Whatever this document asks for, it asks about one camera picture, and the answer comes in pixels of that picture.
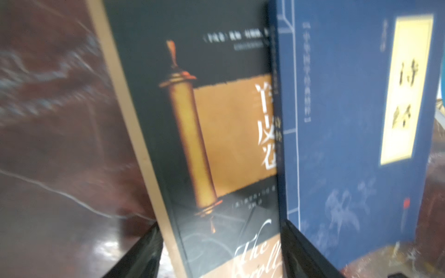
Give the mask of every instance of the brown marble surface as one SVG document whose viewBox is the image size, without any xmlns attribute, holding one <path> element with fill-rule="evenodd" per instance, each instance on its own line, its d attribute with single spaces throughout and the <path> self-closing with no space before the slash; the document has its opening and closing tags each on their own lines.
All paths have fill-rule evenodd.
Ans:
<svg viewBox="0 0 445 278">
<path fill-rule="evenodd" d="M 86 6 L 0 7 L 1 277 L 101 277 L 154 213 Z"/>
<path fill-rule="evenodd" d="M 347 278 L 387 278 L 403 273 L 408 278 L 445 278 L 445 274 L 425 261 L 418 247 L 410 243 L 387 246 L 359 258 L 346 266 Z"/>
</svg>

